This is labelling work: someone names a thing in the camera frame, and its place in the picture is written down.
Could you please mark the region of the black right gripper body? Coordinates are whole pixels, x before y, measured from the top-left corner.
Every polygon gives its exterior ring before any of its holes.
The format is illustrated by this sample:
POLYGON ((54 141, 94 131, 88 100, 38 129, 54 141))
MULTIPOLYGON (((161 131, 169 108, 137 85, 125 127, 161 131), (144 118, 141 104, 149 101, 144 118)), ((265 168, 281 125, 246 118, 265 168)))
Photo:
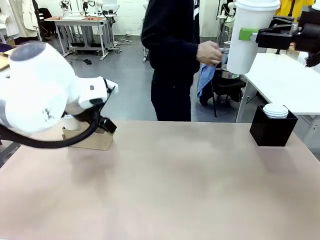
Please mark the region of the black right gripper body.
POLYGON ((303 10, 298 19, 299 32, 295 36, 295 49, 317 54, 320 51, 320 11, 303 10))

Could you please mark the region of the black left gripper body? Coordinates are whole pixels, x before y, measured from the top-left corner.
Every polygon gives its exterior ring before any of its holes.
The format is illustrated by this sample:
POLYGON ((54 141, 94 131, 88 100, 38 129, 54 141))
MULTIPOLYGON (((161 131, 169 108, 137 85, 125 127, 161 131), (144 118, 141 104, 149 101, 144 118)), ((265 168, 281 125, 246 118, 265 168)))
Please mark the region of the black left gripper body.
POLYGON ((78 103, 69 103, 65 107, 65 112, 72 115, 80 122, 93 123, 99 118, 99 110, 102 104, 89 104, 81 106, 78 103))

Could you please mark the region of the person's right hand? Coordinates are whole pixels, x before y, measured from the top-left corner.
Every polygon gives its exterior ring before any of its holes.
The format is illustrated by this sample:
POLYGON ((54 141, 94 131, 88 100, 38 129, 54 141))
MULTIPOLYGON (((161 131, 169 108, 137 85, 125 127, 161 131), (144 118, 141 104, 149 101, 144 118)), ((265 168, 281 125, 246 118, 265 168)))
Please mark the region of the person's right hand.
POLYGON ((220 47, 213 41, 205 41, 198 45, 196 59, 205 65, 215 66, 218 65, 223 58, 223 53, 220 47))

